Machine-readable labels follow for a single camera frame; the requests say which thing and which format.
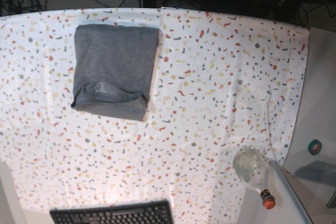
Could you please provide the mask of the grey t-shirt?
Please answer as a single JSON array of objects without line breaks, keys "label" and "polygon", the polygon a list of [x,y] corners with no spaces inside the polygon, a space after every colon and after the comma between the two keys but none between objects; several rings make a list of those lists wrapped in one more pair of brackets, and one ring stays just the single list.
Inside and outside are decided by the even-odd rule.
[{"label": "grey t-shirt", "polygon": [[87,24],[77,27],[71,107],[142,121],[150,100],[159,29]]}]

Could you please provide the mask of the terrazzo pattern tablecloth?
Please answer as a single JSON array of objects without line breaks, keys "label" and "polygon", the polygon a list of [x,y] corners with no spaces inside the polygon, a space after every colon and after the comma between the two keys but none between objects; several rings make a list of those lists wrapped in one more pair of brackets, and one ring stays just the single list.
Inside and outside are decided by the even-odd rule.
[{"label": "terrazzo pattern tablecloth", "polygon": [[[71,108],[79,25],[157,27],[141,122]],[[235,223],[245,187],[233,159],[252,146],[283,163],[308,58],[308,28],[159,8],[1,18],[1,161],[20,206],[168,199],[176,223]]]}]

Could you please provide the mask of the clear bottle with red cap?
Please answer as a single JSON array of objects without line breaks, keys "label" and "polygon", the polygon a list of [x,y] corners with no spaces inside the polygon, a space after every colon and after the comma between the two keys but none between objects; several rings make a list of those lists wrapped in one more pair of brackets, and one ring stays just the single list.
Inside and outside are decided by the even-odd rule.
[{"label": "clear bottle with red cap", "polygon": [[269,160],[253,147],[243,147],[235,155],[233,168],[247,189],[256,191],[263,207],[271,210],[276,206],[275,197],[269,191]]}]

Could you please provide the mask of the black keyboard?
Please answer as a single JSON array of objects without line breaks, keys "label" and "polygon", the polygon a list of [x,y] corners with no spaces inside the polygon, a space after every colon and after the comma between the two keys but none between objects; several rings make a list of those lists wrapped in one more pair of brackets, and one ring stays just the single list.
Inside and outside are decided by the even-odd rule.
[{"label": "black keyboard", "polygon": [[112,207],[51,210],[54,223],[164,223],[173,224],[168,201],[152,201]]}]

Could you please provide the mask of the green tape roll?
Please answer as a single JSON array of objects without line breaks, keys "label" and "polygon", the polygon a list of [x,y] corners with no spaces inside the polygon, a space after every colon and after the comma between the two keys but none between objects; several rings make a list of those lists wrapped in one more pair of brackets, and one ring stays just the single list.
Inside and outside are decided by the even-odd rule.
[{"label": "green tape roll", "polygon": [[320,153],[322,149],[322,143],[319,140],[313,140],[310,142],[309,146],[308,146],[308,152],[311,155],[317,155]]}]

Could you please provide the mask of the grey metal bar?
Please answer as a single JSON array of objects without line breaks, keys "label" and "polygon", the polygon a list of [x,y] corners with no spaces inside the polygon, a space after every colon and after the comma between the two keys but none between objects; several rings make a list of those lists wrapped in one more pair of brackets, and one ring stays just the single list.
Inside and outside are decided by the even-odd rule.
[{"label": "grey metal bar", "polygon": [[287,181],[276,161],[270,161],[271,192],[275,196],[276,206],[270,213],[275,223],[313,223],[294,189]]}]

